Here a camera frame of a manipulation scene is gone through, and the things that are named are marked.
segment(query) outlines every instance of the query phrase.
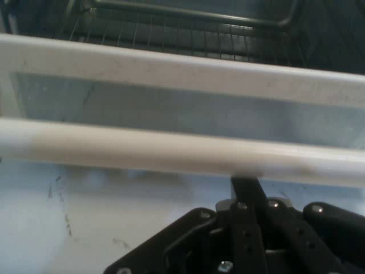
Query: metal grill bar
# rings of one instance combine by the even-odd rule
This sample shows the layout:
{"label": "metal grill bar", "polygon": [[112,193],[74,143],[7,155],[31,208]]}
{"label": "metal grill bar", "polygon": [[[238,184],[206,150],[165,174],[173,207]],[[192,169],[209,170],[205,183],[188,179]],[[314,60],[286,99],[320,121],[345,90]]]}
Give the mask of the metal grill bar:
{"label": "metal grill bar", "polygon": [[219,26],[218,25],[217,25],[217,36],[218,36],[219,56],[220,56],[220,59],[222,59],[221,38],[220,38]]}
{"label": "metal grill bar", "polygon": [[250,51],[249,51],[249,48],[247,47],[245,29],[244,29],[244,42],[245,42],[245,50],[246,50],[246,55],[247,55],[247,61],[250,62]]}
{"label": "metal grill bar", "polygon": [[123,18],[121,19],[121,22],[120,22],[120,31],[119,31],[119,34],[118,34],[118,42],[117,42],[117,47],[120,46],[120,38],[121,36],[123,35]]}
{"label": "metal grill bar", "polygon": [[204,24],[204,49],[205,49],[205,57],[208,57],[208,50],[207,50],[207,46],[206,46],[205,24]]}
{"label": "metal grill bar", "polygon": [[103,40],[102,40],[102,45],[104,44],[105,42],[105,35],[107,34],[107,30],[108,30],[108,22],[106,23],[105,25],[105,30],[104,30],[104,33],[103,33]]}
{"label": "metal grill bar", "polygon": [[273,21],[267,19],[239,17],[228,14],[211,13],[202,10],[189,10],[179,7],[172,7],[166,5],[156,5],[150,3],[130,2],[121,0],[83,0],[84,6],[89,8],[101,8],[112,10],[127,10],[132,12],[144,14],[165,15],[172,18],[190,18],[201,21],[226,23],[230,25],[263,27],[271,29],[288,29],[293,23],[295,16],[300,12],[302,7],[301,0],[293,0],[289,9],[289,14],[286,18]]}
{"label": "metal grill bar", "polygon": [[137,14],[137,22],[136,22],[136,26],[135,26],[135,33],[134,33],[134,35],[133,35],[133,45],[132,45],[132,49],[134,49],[134,48],[135,48],[136,37],[137,37],[138,22],[139,22],[139,14]]}
{"label": "metal grill bar", "polygon": [[233,36],[232,36],[232,27],[229,27],[229,33],[230,33],[230,42],[232,44],[233,59],[236,60],[236,53],[234,52],[234,44],[233,44]]}
{"label": "metal grill bar", "polygon": [[151,22],[150,22],[150,24],[149,24],[148,42],[147,42],[147,48],[148,48],[148,49],[149,49],[149,41],[151,41],[152,18],[153,18],[153,16],[151,15]]}
{"label": "metal grill bar", "polygon": [[70,37],[69,37],[69,39],[68,39],[69,41],[71,41],[71,40],[72,40],[72,37],[74,36],[75,30],[76,30],[76,28],[77,28],[77,26],[78,26],[78,24],[79,24],[80,17],[81,17],[81,15],[79,15],[79,16],[77,17],[77,19],[75,20],[75,23],[74,23],[74,25],[73,25],[73,27],[72,27],[71,35],[70,35]]}

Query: screw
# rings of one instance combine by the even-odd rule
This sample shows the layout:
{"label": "screw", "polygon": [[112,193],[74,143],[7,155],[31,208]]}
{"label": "screw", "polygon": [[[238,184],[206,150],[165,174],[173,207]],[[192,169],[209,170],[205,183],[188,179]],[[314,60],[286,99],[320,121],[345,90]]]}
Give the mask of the screw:
{"label": "screw", "polygon": [[218,266],[218,271],[222,273],[228,273],[233,268],[233,263],[231,261],[221,261]]}
{"label": "screw", "polygon": [[238,209],[247,209],[247,204],[243,202],[238,202],[237,207]]}
{"label": "screw", "polygon": [[203,219],[208,219],[210,218],[210,214],[208,212],[202,211],[200,212],[200,217],[202,217]]}
{"label": "screw", "polygon": [[132,274],[132,271],[128,267],[119,268],[116,274]]}
{"label": "screw", "polygon": [[279,203],[277,201],[269,200],[269,207],[279,207]]}
{"label": "screw", "polygon": [[312,205],[312,210],[314,212],[317,212],[317,213],[322,213],[323,212],[323,207],[321,207],[320,205],[314,204],[314,205]]}

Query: wire rack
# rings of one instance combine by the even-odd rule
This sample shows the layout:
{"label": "wire rack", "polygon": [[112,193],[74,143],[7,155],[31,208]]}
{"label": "wire rack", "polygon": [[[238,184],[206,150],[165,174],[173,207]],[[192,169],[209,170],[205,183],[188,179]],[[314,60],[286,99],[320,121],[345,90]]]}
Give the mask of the wire rack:
{"label": "wire rack", "polygon": [[299,42],[285,31],[91,9],[70,15],[58,39],[239,62],[307,67]]}
{"label": "wire rack", "polygon": [[[82,4],[93,0],[34,0],[20,1],[28,6],[17,8],[20,33],[30,36],[63,39],[82,43],[158,51],[195,57],[254,62],[271,65],[305,67],[310,69],[344,71],[365,74],[365,4],[363,0],[319,1],[301,0],[300,9],[291,11],[291,0],[254,1],[259,6],[256,14],[243,13],[237,3],[243,0],[103,0],[95,3],[147,3],[149,7],[136,9],[83,9]],[[271,22],[279,18],[290,20],[290,27],[268,27],[267,19],[257,26],[252,20],[247,25],[217,21],[217,14],[203,17],[171,16],[156,12],[151,5],[166,5],[173,10],[176,3],[191,9],[210,6],[211,12],[231,15],[259,15]],[[273,8],[267,3],[275,3]]]}

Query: black metal bracket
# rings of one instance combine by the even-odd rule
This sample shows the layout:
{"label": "black metal bracket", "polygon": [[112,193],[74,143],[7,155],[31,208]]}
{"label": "black metal bracket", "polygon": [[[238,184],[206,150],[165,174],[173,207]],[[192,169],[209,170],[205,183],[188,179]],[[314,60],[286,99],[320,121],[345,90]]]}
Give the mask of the black metal bracket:
{"label": "black metal bracket", "polygon": [[325,203],[303,213],[232,178],[236,199],[197,208],[104,274],[365,273],[365,218]]}

